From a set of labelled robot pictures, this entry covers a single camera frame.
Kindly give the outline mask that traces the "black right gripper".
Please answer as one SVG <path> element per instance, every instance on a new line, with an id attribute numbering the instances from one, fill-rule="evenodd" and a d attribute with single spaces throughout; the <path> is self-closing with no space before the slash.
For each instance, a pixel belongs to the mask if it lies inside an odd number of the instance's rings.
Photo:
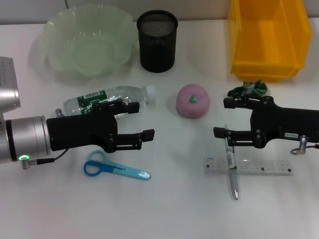
<path id="1" fill-rule="evenodd" d="M 216 138 L 226 139 L 228 146 L 254 146 L 264 148 L 273 139 L 319 142 L 318 110 L 284 108 L 276 105 L 272 97 L 243 96 L 225 98 L 227 109 L 252 109 L 251 131 L 235 131 L 214 127 Z"/>

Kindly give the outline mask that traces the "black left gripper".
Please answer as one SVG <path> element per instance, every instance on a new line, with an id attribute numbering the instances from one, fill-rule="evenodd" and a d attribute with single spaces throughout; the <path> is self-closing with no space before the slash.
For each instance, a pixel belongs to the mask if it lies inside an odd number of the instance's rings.
<path id="1" fill-rule="evenodd" d="M 118 134 L 115 115 L 135 114 L 139 102 L 124 103 L 122 99 L 99 102 L 93 112 L 47 119 L 50 148 L 58 151 L 87 145 L 97 145 L 107 153 L 120 150 L 141 150 L 143 142 L 153 141 L 155 130 L 148 129 L 133 134 Z"/>

